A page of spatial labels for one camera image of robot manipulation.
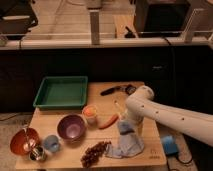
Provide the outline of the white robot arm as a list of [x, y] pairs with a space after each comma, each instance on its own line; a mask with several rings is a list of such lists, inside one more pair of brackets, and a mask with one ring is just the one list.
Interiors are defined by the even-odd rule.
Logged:
[[147, 117], [213, 147], [213, 115], [171, 107], [153, 101], [153, 90], [138, 87], [125, 101], [128, 117]]

